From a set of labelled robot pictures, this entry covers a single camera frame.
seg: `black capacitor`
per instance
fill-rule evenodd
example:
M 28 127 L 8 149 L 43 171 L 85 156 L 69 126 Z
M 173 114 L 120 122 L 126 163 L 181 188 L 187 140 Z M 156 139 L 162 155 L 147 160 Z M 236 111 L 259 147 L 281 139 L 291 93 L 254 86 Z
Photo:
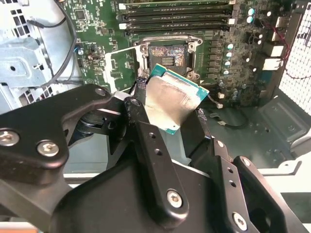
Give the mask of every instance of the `black capacitor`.
M 255 33 L 255 37 L 262 39 L 263 38 L 263 34 L 261 33 Z
M 254 38 L 253 41 L 254 41 L 254 43 L 256 43 L 258 45 L 261 45 L 261 43 L 262 43 L 262 40 L 260 40 L 259 38 Z

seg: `hex bolt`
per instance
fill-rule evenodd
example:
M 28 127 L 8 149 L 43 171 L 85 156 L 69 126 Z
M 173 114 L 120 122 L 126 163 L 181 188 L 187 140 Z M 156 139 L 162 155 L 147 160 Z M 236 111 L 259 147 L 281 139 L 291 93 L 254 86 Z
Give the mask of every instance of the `hex bolt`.
M 52 141 L 44 141 L 39 143 L 37 150 L 44 156 L 53 157 L 58 154 L 59 147 Z
M 242 231 L 246 231 L 247 230 L 247 224 L 245 219 L 236 212 L 233 212 L 232 214 L 233 217 L 233 221 L 235 222 L 235 224 L 242 230 Z
M 174 208 L 180 208 L 183 204 L 183 200 L 181 199 L 181 196 L 174 190 L 169 190 L 167 192 L 167 200 Z
M 0 131 L 0 145 L 10 147 L 19 141 L 19 135 L 10 130 Z

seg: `black cable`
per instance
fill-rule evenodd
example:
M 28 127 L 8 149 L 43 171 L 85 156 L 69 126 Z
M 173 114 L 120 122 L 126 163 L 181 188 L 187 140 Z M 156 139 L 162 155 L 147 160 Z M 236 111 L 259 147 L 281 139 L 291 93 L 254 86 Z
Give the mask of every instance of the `black cable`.
M 59 23 L 56 23 L 54 25 L 44 25 L 42 23 L 39 23 L 35 20 L 27 20 L 27 23 L 36 26 L 38 28 L 57 28 L 58 26 L 62 25 L 66 21 L 66 17 L 64 17 Z
M 225 121 L 223 121 L 218 114 L 215 114 L 211 110 L 209 110 L 209 113 L 210 113 L 209 117 L 213 118 L 214 120 L 217 121 L 218 124 L 220 124 L 224 127 L 227 127 L 227 128 L 233 129 L 233 130 L 244 129 L 245 127 L 247 127 L 247 125 L 249 123 L 249 119 L 248 119 L 247 115 L 240 108 L 236 108 L 236 109 L 240 111 L 241 115 L 243 116 L 243 118 L 245 120 L 241 125 L 230 125 L 230 124 L 226 123 Z
M 54 83 L 61 76 L 61 74 L 64 72 L 64 70 L 68 66 L 68 63 L 71 59 L 72 54 L 74 53 L 74 48 L 75 48 L 75 45 L 77 42 L 77 33 L 76 33 L 76 30 L 74 28 L 74 25 L 73 25 L 73 22 L 72 22 L 70 16 L 67 14 L 67 12 L 64 10 L 64 8 L 61 6 L 61 4 L 60 4 L 60 2 L 58 2 L 58 0 L 54 0 L 54 1 L 57 4 L 57 6 L 59 7 L 59 9 L 61 10 L 61 12 L 65 16 L 65 19 L 66 19 L 67 24 L 68 24 L 69 32 L 70 32 L 71 36 L 73 37 L 73 40 L 72 40 L 70 49 L 66 55 L 66 58 L 64 59 L 64 62 L 61 65 L 61 67 L 55 73 L 55 75 L 51 78 L 51 80 L 49 80 L 47 83 L 43 84 L 41 86 L 41 88 L 49 86 L 50 84 Z

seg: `white connector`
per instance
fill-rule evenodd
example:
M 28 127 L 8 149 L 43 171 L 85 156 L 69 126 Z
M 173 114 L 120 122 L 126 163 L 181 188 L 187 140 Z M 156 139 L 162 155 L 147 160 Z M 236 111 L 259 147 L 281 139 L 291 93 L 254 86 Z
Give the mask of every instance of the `white connector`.
M 223 93 L 218 92 L 217 95 L 218 95 L 218 98 L 219 98 L 219 99 L 225 98 L 225 95 L 224 95 Z

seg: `microchip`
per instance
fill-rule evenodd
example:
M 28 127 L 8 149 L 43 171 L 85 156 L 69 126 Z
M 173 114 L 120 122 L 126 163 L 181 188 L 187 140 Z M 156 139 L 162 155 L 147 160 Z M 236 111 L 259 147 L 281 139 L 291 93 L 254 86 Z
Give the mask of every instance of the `microchip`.
M 186 45 L 149 46 L 150 70 L 160 64 L 180 75 L 186 74 Z
M 208 74 L 208 75 L 207 75 L 207 78 L 209 78 L 209 79 L 214 79 L 214 78 L 215 78 L 215 74 Z
M 81 60 L 81 59 L 78 59 L 77 62 L 78 62 L 78 66 L 79 66 L 80 68 L 82 68 L 82 67 L 83 67 L 83 62 L 82 62 L 82 60 Z
M 103 35 L 109 34 L 109 30 L 107 28 L 102 27 L 102 34 Z
M 217 53 L 217 48 L 211 48 L 209 51 L 210 51 L 211 53 Z
M 76 11 L 77 19 L 85 19 L 86 15 L 84 14 L 84 10 Z
M 208 66 L 210 66 L 210 67 L 215 67 L 215 66 L 216 66 L 216 62 L 209 62 L 209 63 L 208 63 Z
M 216 60 L 217 59 L 217 55 L 211 55 L 209 56 L 210 60 Z
M 210 67 L 210 68 L 208 68 L 208 71 L 210 73 L 214 73 L 216 71 L 216 68 L 215 67 Z
M 218 40 L 212 40 L 210 45 L 212 45 L 213 47 L 218 46 Z

